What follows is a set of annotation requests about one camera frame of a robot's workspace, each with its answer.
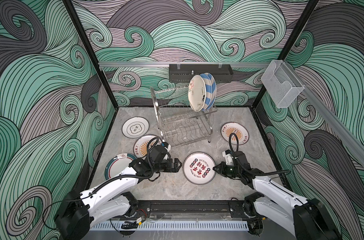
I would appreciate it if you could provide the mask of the white plate red characters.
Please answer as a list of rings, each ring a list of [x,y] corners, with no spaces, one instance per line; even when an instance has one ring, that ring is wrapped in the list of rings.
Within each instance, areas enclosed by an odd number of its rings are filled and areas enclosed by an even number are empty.
[[[215,161],[206,153],[190,154],[183,163],[183,173],[186,179],[195,185],[205,185],[211,182],[216,172],[213,170]]]

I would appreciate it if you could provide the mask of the white plate orange sunburst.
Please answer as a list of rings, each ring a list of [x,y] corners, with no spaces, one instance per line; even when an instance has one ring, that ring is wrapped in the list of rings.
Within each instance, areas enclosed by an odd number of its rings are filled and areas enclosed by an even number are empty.
[[[149,143],[149,141],[153,138],[155,138],[156,135],[144,135],[142,137],[140,137],[134,144],[134,155],[137,158],[143,158],[147,155],[148,150],[147,150],[147,145]]]
[[[225,123],[220,129],[220,133],[226,141],[229,140],[231,133],[236,134],[239,145],[244,145],[249,141],[248,130],[243,125],[236,122]]]

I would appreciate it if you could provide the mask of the white plate green red rim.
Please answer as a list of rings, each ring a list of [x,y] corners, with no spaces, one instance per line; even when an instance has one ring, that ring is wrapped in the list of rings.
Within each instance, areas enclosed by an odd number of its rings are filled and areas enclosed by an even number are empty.
[[[121,153],[117,156],[114,156],[105,167],[105,180],[109,180],[110,178],[121,173],[135,159],[136,157],[130,153]]]

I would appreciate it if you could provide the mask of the cream plate floral pattern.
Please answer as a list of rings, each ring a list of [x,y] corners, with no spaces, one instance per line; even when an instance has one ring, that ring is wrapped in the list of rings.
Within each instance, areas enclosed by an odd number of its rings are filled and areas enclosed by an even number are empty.
[[[206,86],[200,75],[194,76],[188,85],[188,100],[195,112],[203,109],[206,100]]]

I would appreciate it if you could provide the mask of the blue white striped plate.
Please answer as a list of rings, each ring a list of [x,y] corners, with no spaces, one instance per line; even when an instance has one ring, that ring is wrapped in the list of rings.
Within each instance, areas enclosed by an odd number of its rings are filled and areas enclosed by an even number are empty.
[[[211,102],[211,95],[212,95],[212,83],[208,74],[209,73],[200,74],[200,76],[205,82],[205,89],[206,89],[205,101],[202,109],[203,111],[209,110],[209,105]]]
[[[216,81],[215,78],[213,77],[212,74],[208,74],[208,76],[210,77],[211,83],[212,83],[212,95],[211,95],[211,102],[209,105],[209,109],[211,109],[214,105],[214,101],[216,98]]]

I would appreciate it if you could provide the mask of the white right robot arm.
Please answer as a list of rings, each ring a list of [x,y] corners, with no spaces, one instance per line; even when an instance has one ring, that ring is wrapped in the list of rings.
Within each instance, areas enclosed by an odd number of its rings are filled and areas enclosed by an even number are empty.
[[[226,150],[225,160],[213,169],[223,177],[239,180],[255,190],[245,197],[242,208],[253,220],[251,232],[262,231],[263,218],[270,219],[298,240],[340,240],[342,238],[324,204],[307,199],[276,183],[273,172],[252,168],[243,152]]]

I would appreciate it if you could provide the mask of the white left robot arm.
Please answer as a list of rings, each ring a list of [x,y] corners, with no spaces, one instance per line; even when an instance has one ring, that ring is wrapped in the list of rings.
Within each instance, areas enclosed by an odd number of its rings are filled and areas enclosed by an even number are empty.
[[[153,173],[177,173],[179,159],[163,159],[155,163],[133,160],[128,167],[102,184],[77,193],[69,192],[61,201],[54,222],[62,240],[80,240],[95,225],[115,216],[133,216],[137,200],[127,190]]]

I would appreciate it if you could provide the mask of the white plate green flower outline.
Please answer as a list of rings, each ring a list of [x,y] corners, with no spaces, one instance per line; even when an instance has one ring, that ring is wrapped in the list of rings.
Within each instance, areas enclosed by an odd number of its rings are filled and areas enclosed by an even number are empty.
[[[149,121],[142,117],[133,117],[127,120],[122,126],[122,133],[125,137],[136,139],[145,135],[149,130]]]

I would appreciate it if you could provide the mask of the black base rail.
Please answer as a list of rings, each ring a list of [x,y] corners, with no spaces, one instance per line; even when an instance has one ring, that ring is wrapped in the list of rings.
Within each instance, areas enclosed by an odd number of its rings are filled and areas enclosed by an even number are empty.
[[[255,210],[246,211],[246,201],[236,200],[140,200],[132,207],[128,213],[113,211],[114,218],[130,218],[132,216],[143,216],[150,219],[159,219],[165,216],[175,215],[214,215],[229,216],[231,218],[252,219],[262,218],[262,215]]]

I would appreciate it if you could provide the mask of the black wall-mounted tray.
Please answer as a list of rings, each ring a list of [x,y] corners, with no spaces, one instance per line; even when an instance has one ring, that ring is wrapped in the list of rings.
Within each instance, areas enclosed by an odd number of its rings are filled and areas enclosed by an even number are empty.
[[[230,65],[222,64],[172,64],[169,67],[171,83],[189,83],[200,74],[211,74],[217,83],[229,83],[234,75]]]

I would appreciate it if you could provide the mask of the clear plastic wall bin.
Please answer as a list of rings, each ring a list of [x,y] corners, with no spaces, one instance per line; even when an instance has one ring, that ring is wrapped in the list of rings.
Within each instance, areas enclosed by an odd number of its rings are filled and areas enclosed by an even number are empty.
[[[283,60],[271,61],[261,81],[279,109],[288,108],[304,90],[299,75]]]

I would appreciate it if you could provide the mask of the aluminium wall rail back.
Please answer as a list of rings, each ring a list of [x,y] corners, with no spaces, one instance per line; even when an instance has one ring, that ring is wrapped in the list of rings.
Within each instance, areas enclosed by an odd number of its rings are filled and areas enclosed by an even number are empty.
[[[223,65],[231,65],[234,68],[266,68],[270,65],[267,63],[258,62],[143,62],[143,61],[118,61],[118,62],[99,62],[101,68],[167,68],[170,65],[215,65],[222,67]]]

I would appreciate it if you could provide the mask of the aluminium wall rail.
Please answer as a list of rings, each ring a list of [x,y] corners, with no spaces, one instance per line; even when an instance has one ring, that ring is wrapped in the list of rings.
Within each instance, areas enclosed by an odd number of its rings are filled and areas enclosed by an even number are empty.
[[[327,86],[318,73],[307,67],[300,67],[296,71],[289,63],[283,61],[282,64],[293,85],[299,86],[301,93],[364,168],[364,143],[337,117],[340,111],[337,109],[336,94],[332,88]]]
[[[118,61],[118,62],[99,62],[101,68],[167,68],[170,65],[215,65],[222,67],[223,65],[231,65],[234,68],[266,68],[270,65],[267,63],[258,62],[143,62],[143,61]]]

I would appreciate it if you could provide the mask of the aluminium wall rail right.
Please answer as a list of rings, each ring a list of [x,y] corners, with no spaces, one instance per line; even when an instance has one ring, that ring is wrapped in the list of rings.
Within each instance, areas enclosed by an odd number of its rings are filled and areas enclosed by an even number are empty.
[[[307,67],[300,67],[296,71],[289,63],[283,61],[282,64],[293,85],[299,86],[301,93],[364,168],[364,143],[337,117],[340,111],[337,109],[336,94],[332,88],[327,86],[318,73]]]

